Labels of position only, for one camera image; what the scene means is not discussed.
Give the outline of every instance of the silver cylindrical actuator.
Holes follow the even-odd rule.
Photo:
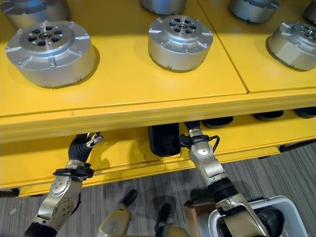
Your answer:
[[[141,5],[149,11],[162,15],[181,13],[187,0],[141,0]]]
[[[66,0],[2,0],[0,8],[17,29],[69,17]]]
[[[287,65],[311,70],[316,67],[316,28],[299,22],[283,22],[268,38],[271,52]]]
[[[235,16],[252,23],[268,21],[278,7],[277,0],[231,0],[229,5]]]
[[[21,74],[44,87],[75,83],[95,65],[89,34],[69,21],[45,21],[18,30],[5,50]]]
[[[149,26],[148,52],[156,63],[171,70],[189,71],[199,66],[212,42],[211,30],[188,16],[159,17]]]

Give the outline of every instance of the white plastic bin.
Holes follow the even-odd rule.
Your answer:
[[[252,209],[273,206],[284,216],[283,237],[308,237],[302,219],[292,201],[284,196],[276,196],[249,203]],[[201,237],[219,237],[217,221],[221,217],[217,210],[197,217]]]

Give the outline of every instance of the silver robot arm segment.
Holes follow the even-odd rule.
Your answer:
[[[68,151],[69,162],[65,169],[58,169],[54,173],[56,179],[25,236],[55,237],[76,211],[80,204],[82,181],[93,176],[94,171],[86,161],[93,146],[103,140],[99,134],[80,134],[72,141]]]
[[[190,149],[189,157],[196,165],[205,186],[210,190],[216,202],[216,208],[224,218],[227,229],[233,237],[265,236],[269,233],[260,218],[250,207],[244,196],[239,193],[228,175],[225,173],[219,160],[214,155],[219,137],[208,137],[203,135],[199,121],[185,122],[189,132],[185,147]],[[212,148],[209,141],[217,139]]]

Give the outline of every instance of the yellow shelf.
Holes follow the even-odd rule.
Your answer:
[[[186,132],[183,124],[180,129],[181,132]],[[316,138],[316,118],[303,119],[293,111],[285,111],[279,119],[262,122],[252,115],[247,115],[235,117],[232,124],[226,127],[203,127],[203,130],[207,135],[220,136],[221,142],[216,156],[220,162],[230,162],[276,154],[277,145]],[[88,160],[95,174],[94,178],[87,182],[99,183],[94,179],[101,179],[101,182],[119,180],[117,176],[139,177],[143,168],[150,169],[150,172],[146,172],[148,174],[193,167],[193,164],[188,162],[187,149],[182,149],[179,155],[173,157],[155,156],[149,147],[146,127],[102,134],[104,141],[93,149]],[[54,178],[53,171],[65,166],[68,146],[72,139],[73,136],[67,136],[1,144],[0,188],[50,183]]]
[[[68,2],[72,19],[91,34],[99,59],[90,79],[59,89],[41,88],[28,82],[9,62],[4,47],[15,30],[0,13],[5,29],[0,31],[0,143],[316,104],[316,88],[294,84],[293,80],[297,83],[306,80],[293,70],[289,71],[293,73],[291,79],[279,80],[286,79],[285,84],[294,90],[273,91],[274,84],[264,78],[264,84],[271,85],[267,89],[270,92],[246,94],[238,76],[240,71],[234,69],[217,34],[206,60],[196,70],[172,73],[160,68],[147,52],[148,26],[157,16],[143,9],[138,0],[94,0],[97,7],[85,0]],[[187,1],[183,14],[210,26],[196,0]],[[235,40],[236,35],[228,35]],[[240,37],[252,40],[252,35],[240,34]],[[232,50],[244,48],[243,44],[236,45]],[[248,64],[257,63],[260,58],[256,55]],[[264,77],[258,70],[255,72],[251,80],[258,81],[258,75]]]
[[[250,93],[316,88],[316,69],[299,72],[273,58],[266,39],[284,21],[301,21],[310,0],[280,0],[265,24],[249,24],[229,11],[230,0],[198,0]]]
[[[148,27],[157,15],[142,8],[138,0],[94,0],[94,6],[85,0],[68,2],[72,19],[91,35],[98,55],[96,71],[87,81],[59,89],[27,81],[5,55],[4,48],[15,31],[1,13],[5,29],[0,32],[3,132],[9,124],[27,122],[24,115],[42,121],[47,120],[48,113],[53,120],[59,118],[58,112],[66,112],[63,118],[74,118],[77,110],[109,108],[107,113],[111,113],[111,107],[120,110],[121,106],[146,104],[151,108],[152,103],[174,101],[177,105],[181,100],[246,93],[216,35],[202,65],[190,72],[174,73],[156,65],[148,54]],[[196,0],[187,2],[183,14],[210,27]]]
[[[260,121],[253,115],[236,116],[225,127],[210,129],[202,126],[205,135],[220,137],[216,154],[254,150],[278,146],[316,138],[316,117],[304,119],[293,110],[284,111],[284,115],[272,121]],[[180,132],[186,134],[184,124]],[[182,157],[188,156],[188,149],[183,149]]]

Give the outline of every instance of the lower shelf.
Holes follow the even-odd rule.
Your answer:
[[[181,132],[185,133],[183,127],[180,124]],[[269,122],[246,115],[235,117],[226,127],[202,128],[207,135],[220,136],[215,152],[220,162],[274,155],[278,153],[276,146],[316,138],[316,118],[303,119],[293,111],[284,111],[281,118]],[[172,157],[155,156],[146,127],[102,134],[104,141],[93,149],[88,160],[95,173],[85,182],[86,186],[193,167],[188,149]],[[42,190],[47,192],[54,179],[52,173],[63,168],[68,160],[73,137],[1,144],[0,189],[46,184]]]
[[[221,162],[231,162],[243,159],[257,158],[263,156],[271,156],[279,154],[279,151],[276,147],[268,147],[257,150],[238,152],[226,155],[218,155],[217,158]],[[157,164],[149,167],[135,168],[129,170],[121,170],[115,172],[109,172],[102,175],[94,176],[91,179],[87,179],[83,182],[84,187],[98,185],[98,184],[106,184],[111,182],[117,182],[127,179],[140,178],[149,175],[168,173],[176,170],[184,170],[194,168],[194,164],[186,158],[178,158],[173,162],[169,162],[166,164]],[[48,193],[50,188],[50,183],[46,184],[38,184],[38,185],[30,185],[23,186],[20,191],[20,197],[27,197],[32,195],[39,195]]]

